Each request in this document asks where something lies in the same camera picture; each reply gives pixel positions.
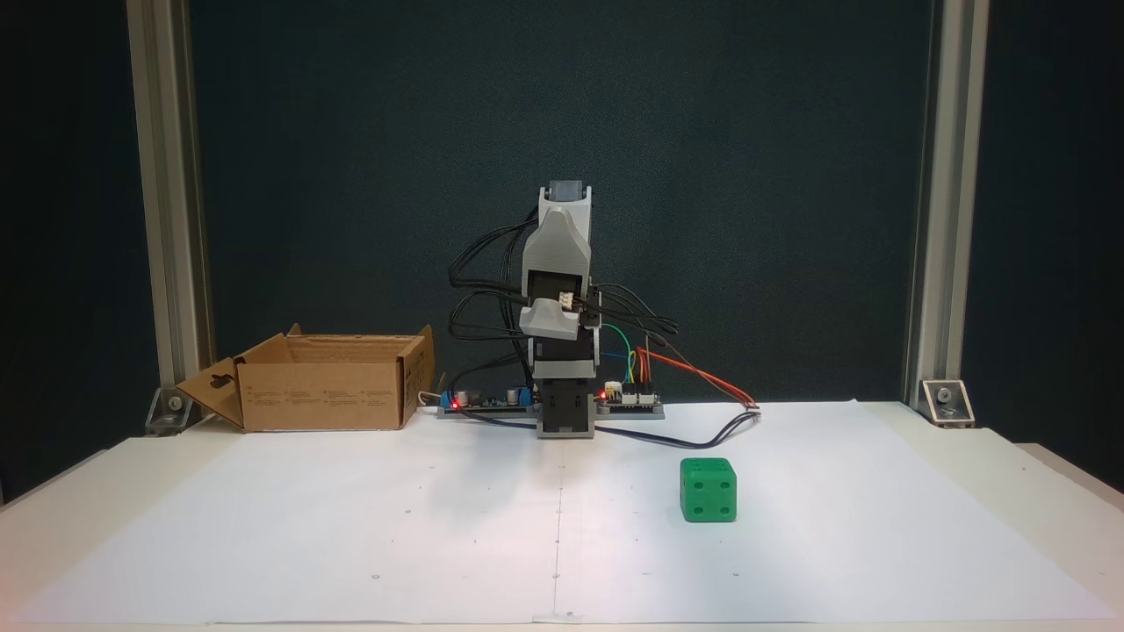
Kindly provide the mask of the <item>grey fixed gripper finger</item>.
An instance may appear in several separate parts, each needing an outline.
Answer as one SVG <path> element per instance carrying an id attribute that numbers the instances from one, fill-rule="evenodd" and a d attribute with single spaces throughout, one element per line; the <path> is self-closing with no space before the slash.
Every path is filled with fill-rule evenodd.
<path id="1" fill-rule="evenodd" d="M 531 337 L 575 341 L 582 325 L 579 314 L 556 299 L 537 298 L 519 312 L 519 328 Z"/>

